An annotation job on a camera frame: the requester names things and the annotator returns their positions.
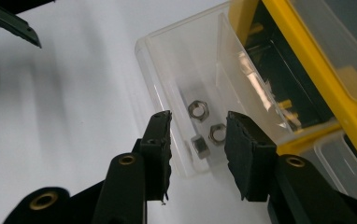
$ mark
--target hex nut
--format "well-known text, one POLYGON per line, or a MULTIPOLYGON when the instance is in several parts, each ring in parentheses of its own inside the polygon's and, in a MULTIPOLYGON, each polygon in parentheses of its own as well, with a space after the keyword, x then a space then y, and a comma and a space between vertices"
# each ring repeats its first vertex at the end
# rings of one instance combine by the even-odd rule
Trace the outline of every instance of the hex nut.
POLYGON ((210 127, 210 134, 208 135, 208 139, 216 146, 222 145, 225 143, 225 132, 226 132, 226 127, 224 124, 215 124, 210 127), (216 131, 222 131, 224 132, 224 137, 223 139, 218 139, 215 136, 216 131))
POLYGON ((203 101, 193 101, 189 106, 188 106, 188 113, 190 114, 190 117, 193 119, 197 119, 199 121, 204 121, 207 119, 209 113, 208 113, 208 107, 207 103, 203 101), (194 111, 196 108, 201 108, 203 110, 203 113, 201 115, 195 115, 194 111))
POLYGON ((200 160, 210 155, 210 150, 208 149, 205 138, 202 135, 198 134, 193 137, 191 142, 193 142, 193 148, 195 149, 195 152, 200 160))

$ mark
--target clear plastic container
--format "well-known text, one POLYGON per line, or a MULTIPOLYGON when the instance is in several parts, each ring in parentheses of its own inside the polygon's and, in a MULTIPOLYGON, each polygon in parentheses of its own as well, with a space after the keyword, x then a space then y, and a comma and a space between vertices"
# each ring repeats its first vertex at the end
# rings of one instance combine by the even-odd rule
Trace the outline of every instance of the clear plastic container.
POLYGON ((343 87, 357 101, 357 1, 291 0, 291 3, 343 87))
POLYGON ((311 161, 334 189, 357 199, 357 158, 344 136, 343 131, 331 133, 300 156, 311 161))
POLYGON ((210 129, 225 124, 229 110, 250 116, 278 145, 312 132, 294 133, 285 119, 290 112, 279 108, 226 19, 228 7, 229 3, 214 7, 136 43, 155 110, 173 112, 173 162, 182 176, 227 162, 224 145, 215 144, 210 129), (192 118, 193 104, 201 105, 198 110, 207 105, 208 117, 192 118), (207 153, 195 148, 204 145, 207 153))

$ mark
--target transparent plastic box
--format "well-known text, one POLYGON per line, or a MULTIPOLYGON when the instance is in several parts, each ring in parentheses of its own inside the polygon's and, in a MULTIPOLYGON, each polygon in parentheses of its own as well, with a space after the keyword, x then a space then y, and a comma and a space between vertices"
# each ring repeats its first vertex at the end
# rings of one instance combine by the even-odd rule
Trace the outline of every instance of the transparent plastic box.
POLYGON ((342 86, 357 101, 357 1, 291 3, 334 67, 342 86))
POLYGON ((334 189, 357 199, 357 158, 344 136, 343 131, 326 135, 300 156, 311 161, 334 189))
MULTIPOLYGON (((224 145, 213 143, 210 136, 213 127, 226 123, 229 110, 250 116, 278 145, 312 132, 292 130, 285 119, 290 112, 274 101, 226 19, 228 7, 229 3, 219 5, 136 43, 136 57, 155 110, 173 112, 173 162, 182 176, 227 162, 224 145), (191 105, 198 111, 192 111, 191 105), (200 115, 205 107, 207 118, 191 117, 191 111, 200 115), (198 148, 204 145, 208 153, 198 148)), ((224 138, 223 131, 219 138, 224 138)))

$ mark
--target white background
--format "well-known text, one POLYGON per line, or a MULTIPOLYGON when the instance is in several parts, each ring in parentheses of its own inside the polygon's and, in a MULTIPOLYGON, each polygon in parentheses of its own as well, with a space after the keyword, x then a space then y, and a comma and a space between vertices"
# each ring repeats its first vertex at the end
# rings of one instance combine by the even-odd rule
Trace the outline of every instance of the white background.
MULTIPOLYGON (((20 16, 43 49, 0 28, 0 223, 30 192, 74 195, 105 178, 132 150, 152 103, 136 40, 222 0, 60 0, 20 16)), ((226 164, 171 177, 149 223, 269 223, 265 203, 240 201, 226 164)))

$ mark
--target yellow plastic frame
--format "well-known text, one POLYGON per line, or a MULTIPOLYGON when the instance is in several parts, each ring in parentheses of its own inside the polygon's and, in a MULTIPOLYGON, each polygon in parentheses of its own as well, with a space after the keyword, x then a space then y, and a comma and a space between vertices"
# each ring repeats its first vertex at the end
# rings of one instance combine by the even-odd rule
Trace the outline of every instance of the yellow plastic frame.
MULTIPOLYGON (((242 6, 245 6, 250 3, 256 4, 258 0, 240 2, 242 2, 242 6)), ((263 2, 325 102, 330 106, 340 125, 357 148, 357 102, 350 98, 336 77, 336 73, 351 73, 356 76, 356 71, 351 67, 346 67, 339 71, 334 70, 288 0, 263 0, 263 2)), ((241 31, 241 28, 237 27, 240 22, 236 20, 246 18, 243 14, 251 13, 249 13, 248 8, 242 7, 239 16, 237 16, 236 10, 230 9, 231 22, 236 22, 234 29, 238 34, 246 34, 248 30, 241 31)), ((301 141, 306 142, 308 140, 299 139, 297 143, 293 142, 286 146, 281 146, 280 152, 293 152, 295 151, 294 146, 297 146, 301 141)))

